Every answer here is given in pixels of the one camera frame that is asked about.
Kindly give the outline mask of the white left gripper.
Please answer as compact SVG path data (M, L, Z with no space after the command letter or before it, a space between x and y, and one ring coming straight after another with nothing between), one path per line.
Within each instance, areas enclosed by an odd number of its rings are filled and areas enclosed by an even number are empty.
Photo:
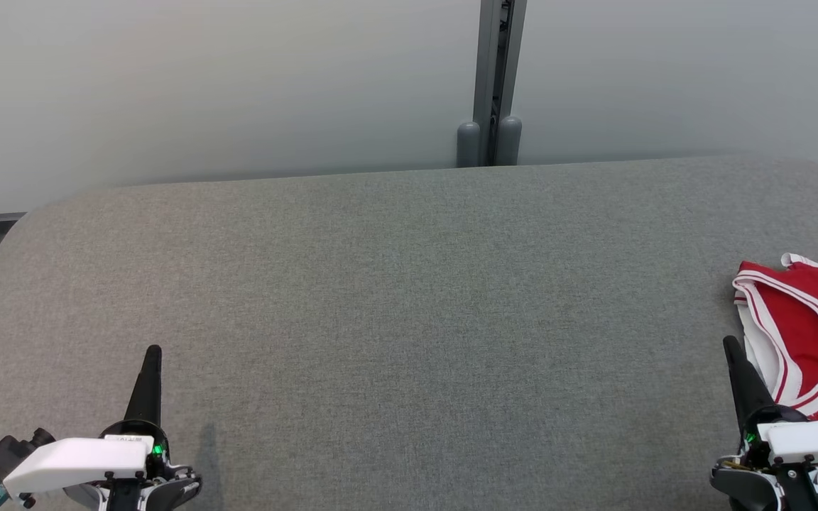
M171 462L161 424L162 348L146 349L124 413L97 439L61 439L33 450L5 478L11 497L64 491L93 511L176 511L202 478Z

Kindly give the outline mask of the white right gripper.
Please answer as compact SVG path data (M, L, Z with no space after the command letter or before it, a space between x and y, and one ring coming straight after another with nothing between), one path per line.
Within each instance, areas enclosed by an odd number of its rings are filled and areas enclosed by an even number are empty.
M741 440L713 465L711 487L731 511L818 511L818 420L775 404L737 337L723 347Z

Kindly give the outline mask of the red and white garment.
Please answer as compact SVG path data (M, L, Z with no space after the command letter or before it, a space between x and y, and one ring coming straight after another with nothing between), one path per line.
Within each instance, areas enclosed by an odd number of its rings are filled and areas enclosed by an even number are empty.
M781 264L744 261L731 282L746 355L776 404L818 420L818 262Z

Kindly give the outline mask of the grey wall partition post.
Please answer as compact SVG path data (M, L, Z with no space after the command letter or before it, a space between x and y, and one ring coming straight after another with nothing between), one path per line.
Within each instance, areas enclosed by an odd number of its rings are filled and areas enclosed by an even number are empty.
M527 0L480 0L474 110L457 129L457 166L514 166L523 124L512 114Z

